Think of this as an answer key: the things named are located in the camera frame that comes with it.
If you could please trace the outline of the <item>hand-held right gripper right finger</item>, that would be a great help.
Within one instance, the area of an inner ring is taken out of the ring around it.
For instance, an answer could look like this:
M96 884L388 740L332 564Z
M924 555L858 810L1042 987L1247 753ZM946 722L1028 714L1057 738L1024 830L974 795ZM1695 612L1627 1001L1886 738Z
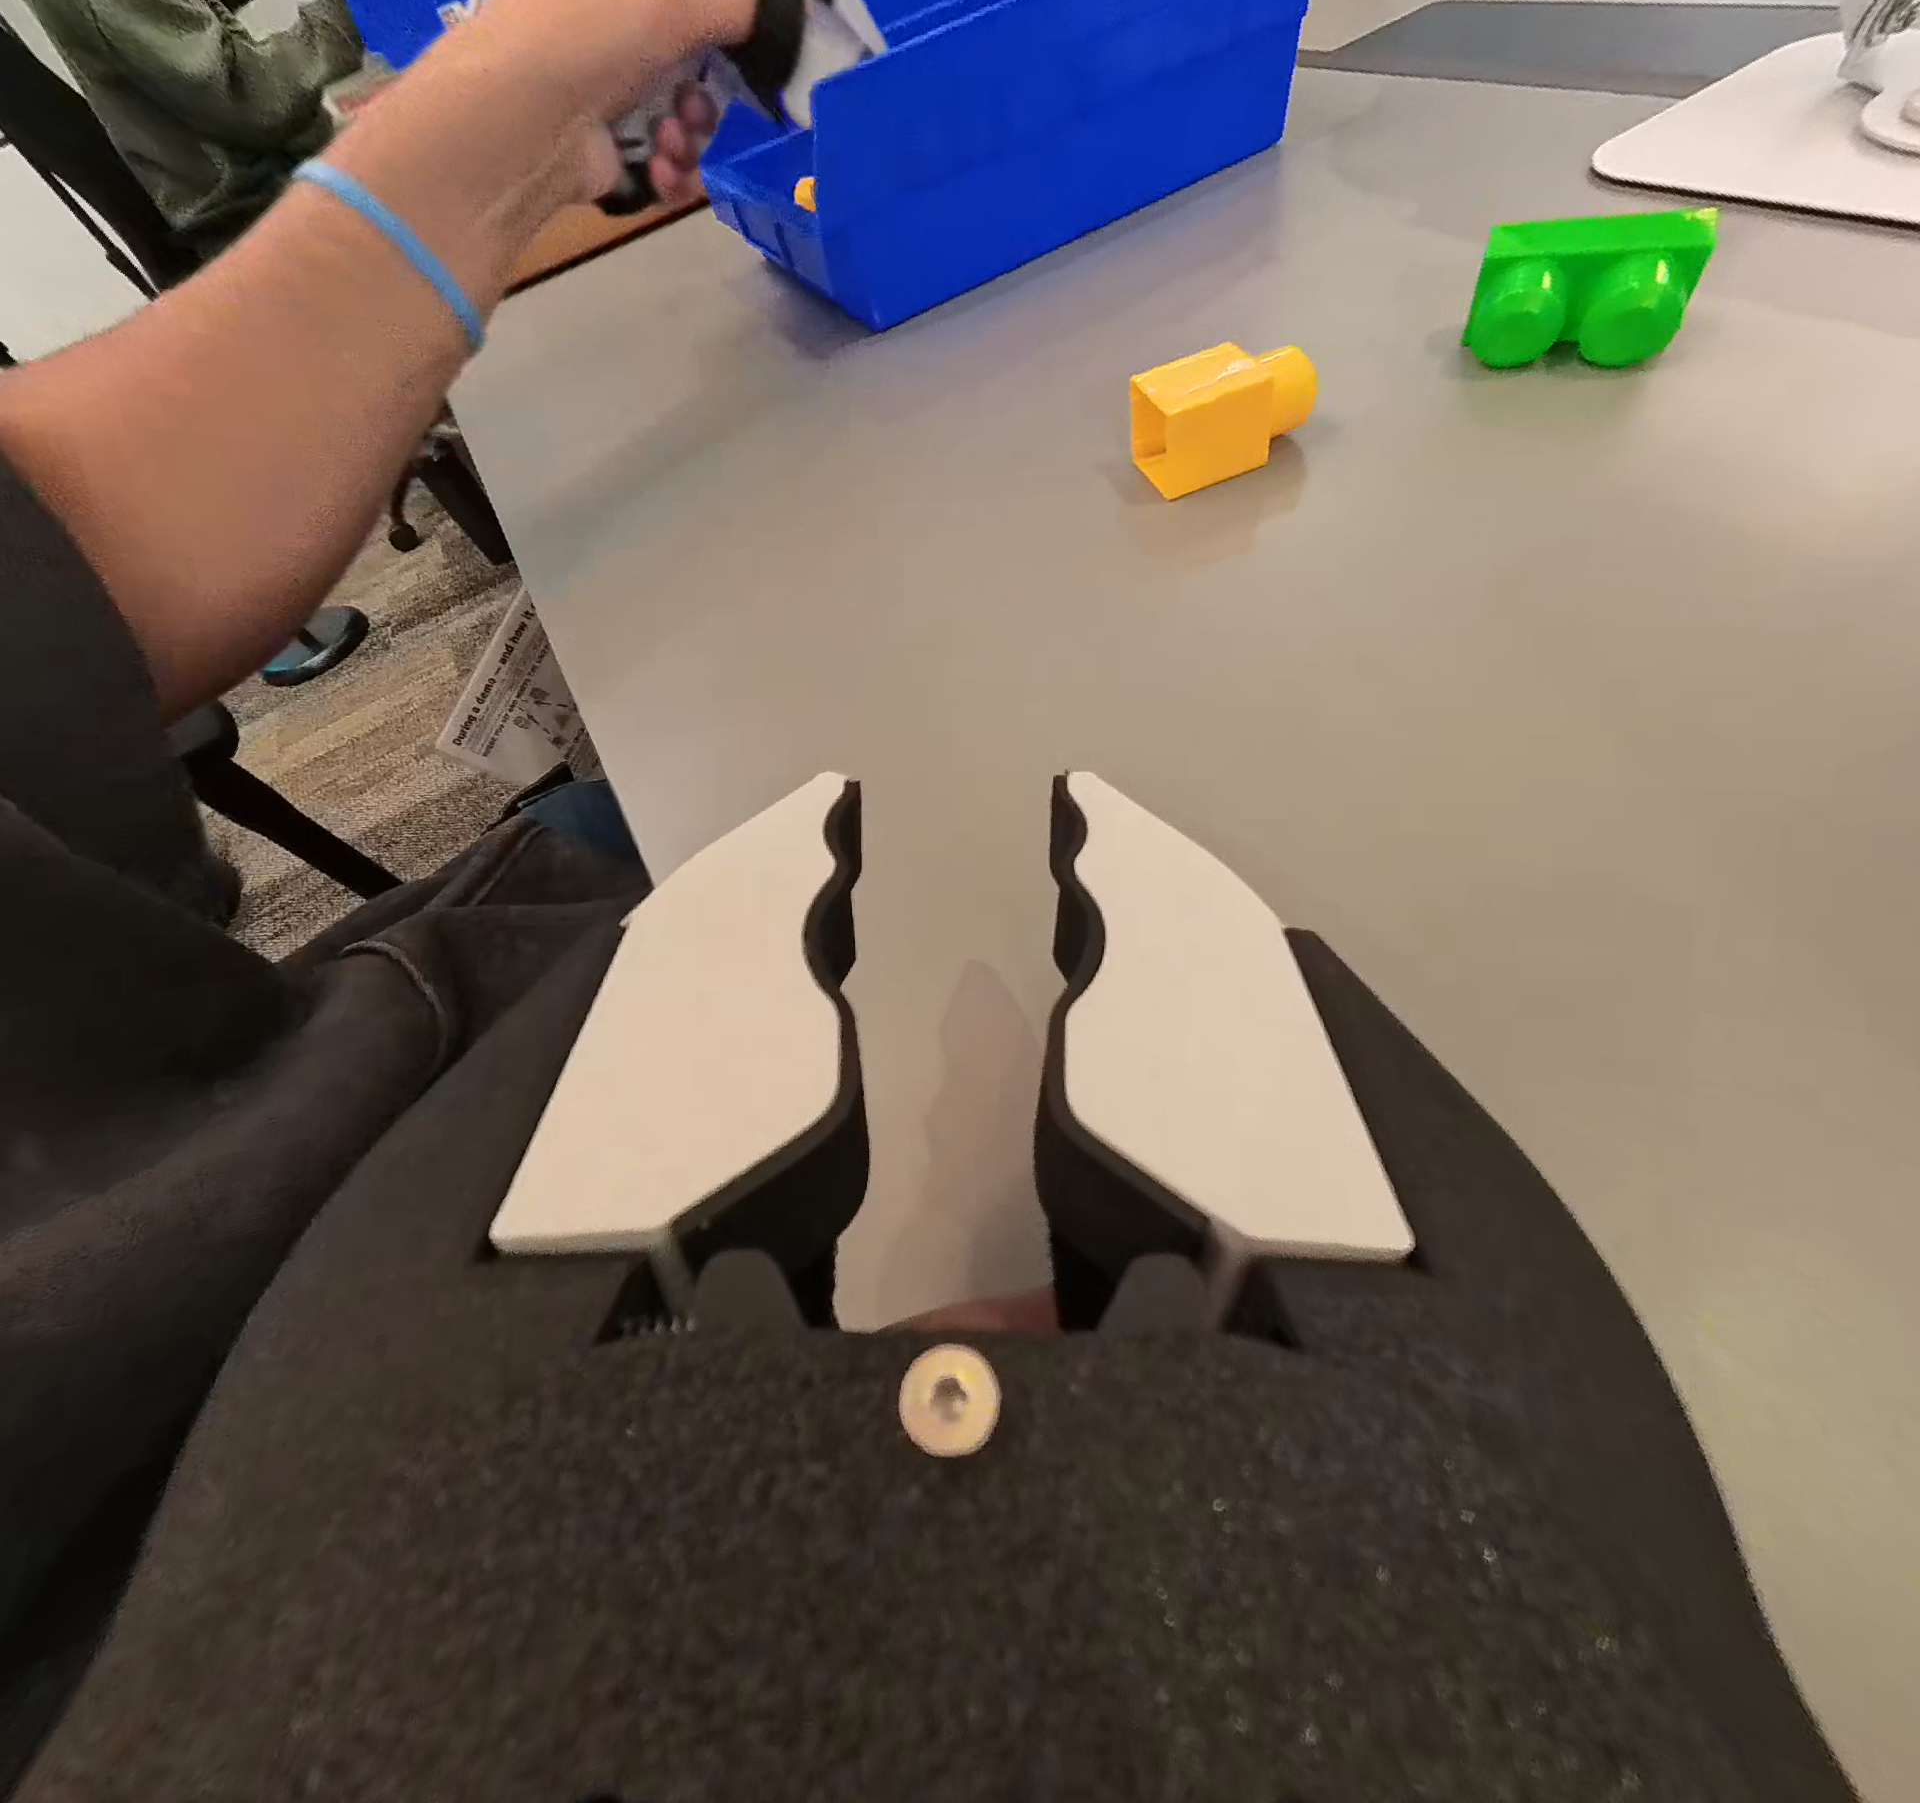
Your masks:
M1064 1332L1259 1314L1274 1263L1411 1271L1415 1232L1281 914L1100 774L1049 790L1035 1188Z

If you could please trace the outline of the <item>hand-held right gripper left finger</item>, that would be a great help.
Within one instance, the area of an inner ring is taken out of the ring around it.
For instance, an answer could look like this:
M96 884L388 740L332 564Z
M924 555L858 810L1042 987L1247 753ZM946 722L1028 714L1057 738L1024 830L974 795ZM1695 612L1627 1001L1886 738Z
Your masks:
M756 1254L806 1321L834 1321L871 1177L847 993L860 871L860 783L821 773L640 899L492 1216L494 1256L640 1263L656 1308L693 1319L702 1274Z

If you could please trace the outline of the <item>blue plastic bin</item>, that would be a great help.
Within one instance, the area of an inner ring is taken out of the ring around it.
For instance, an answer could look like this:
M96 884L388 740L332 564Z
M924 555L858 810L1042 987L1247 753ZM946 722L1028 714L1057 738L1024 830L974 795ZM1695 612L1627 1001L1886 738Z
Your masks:
M348 0L350 15L364 39L367 53L406 70L449 28L468 15L469 0Z
M888 331L1281 141L1307 0L865 0L806 129L731 107L713 214ZM815 175L820 210L795 206Z

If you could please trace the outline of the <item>green two-stud block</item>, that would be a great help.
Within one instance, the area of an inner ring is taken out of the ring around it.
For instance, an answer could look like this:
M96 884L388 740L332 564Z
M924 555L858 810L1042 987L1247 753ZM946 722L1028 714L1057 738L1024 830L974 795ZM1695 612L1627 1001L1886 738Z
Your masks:
M1717 207L1559 217L1496 225L1462 344L1487 370L1554 349L1603 370L1669 349L1718 242Z

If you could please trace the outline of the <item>person's left forearm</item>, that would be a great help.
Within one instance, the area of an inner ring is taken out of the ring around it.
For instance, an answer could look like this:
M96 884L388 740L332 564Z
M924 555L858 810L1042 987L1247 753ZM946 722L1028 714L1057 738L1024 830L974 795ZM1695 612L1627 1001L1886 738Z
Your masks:
M132 630L165 713L293 637L398 489L468 344L297 183L130 319L5 375L5 462Z

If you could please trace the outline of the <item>grey desk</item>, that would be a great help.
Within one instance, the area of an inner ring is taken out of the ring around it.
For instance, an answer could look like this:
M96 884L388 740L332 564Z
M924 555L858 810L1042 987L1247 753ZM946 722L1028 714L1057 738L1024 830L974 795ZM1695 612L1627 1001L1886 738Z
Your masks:
M876 1328L1035 1285L1049 783L1309 926L1667 1361L1866 1799L1916 1799L1916 238L1729 211L1641 375L1472 367L1493 223L1655 107L1304 68L1282 143L886 334L710 217L517 295L456 396L656 874L865 786ZM1167 501L1128 380L1300 348Z

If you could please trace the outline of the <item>person's left hand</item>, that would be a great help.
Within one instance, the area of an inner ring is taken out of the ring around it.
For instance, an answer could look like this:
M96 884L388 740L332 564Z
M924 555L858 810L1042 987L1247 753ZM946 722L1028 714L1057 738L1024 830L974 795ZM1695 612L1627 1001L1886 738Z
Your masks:
M489 0L356 115L323 162L406 217L492 314L520 251L619 178L613 126L672 65L745 41L755 0ZM663 206L702 199L720 115L689 88L660 129Z

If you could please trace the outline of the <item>printed paper sheet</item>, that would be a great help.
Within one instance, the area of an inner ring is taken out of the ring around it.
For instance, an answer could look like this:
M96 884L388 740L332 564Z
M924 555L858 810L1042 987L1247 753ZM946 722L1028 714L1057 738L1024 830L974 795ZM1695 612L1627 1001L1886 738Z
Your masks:
M436 740L436 755L514 792L557 770L592 782L597 749L538 607L517 588Z

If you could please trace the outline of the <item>black office chair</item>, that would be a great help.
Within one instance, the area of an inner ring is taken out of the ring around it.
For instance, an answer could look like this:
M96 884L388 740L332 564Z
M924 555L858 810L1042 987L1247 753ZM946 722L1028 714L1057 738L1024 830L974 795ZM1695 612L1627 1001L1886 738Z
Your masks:
M228 825L267 839L364 902L402 888L391 871L327 830L240 760L240 726L222 703L180 719L166 740L198 800Z

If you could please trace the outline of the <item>blue wristband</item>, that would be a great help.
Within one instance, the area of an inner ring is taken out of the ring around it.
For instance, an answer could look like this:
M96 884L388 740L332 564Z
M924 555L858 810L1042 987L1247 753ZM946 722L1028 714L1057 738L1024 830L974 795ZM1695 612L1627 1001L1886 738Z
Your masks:
M293 173L293 183L317 189L348 207L351 217L375 230L398 253L402 263L442 303L446 311L459 326L468 354L479 354L487 342L487 319L438 251L420 236L420 230L402 217L387 199L372 192L362 178L348 170L323 162L306 161Z

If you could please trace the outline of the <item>person's dark sweatshirt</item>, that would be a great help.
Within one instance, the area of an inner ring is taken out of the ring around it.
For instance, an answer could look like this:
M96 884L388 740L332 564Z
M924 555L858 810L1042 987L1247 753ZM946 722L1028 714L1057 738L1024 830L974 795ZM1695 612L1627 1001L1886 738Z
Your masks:
M11 1799L293 1244L649 881L612 787L573 783L306 951L250 949L132 630L12 468L3 509Z

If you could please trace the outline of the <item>white folding stand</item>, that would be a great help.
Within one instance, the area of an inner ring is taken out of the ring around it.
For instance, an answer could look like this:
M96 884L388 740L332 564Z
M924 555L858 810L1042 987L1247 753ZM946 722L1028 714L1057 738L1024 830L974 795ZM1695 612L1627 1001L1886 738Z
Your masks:
M1839 0L1787 44L1593 155L1599 180L1919 229L1919 0Z

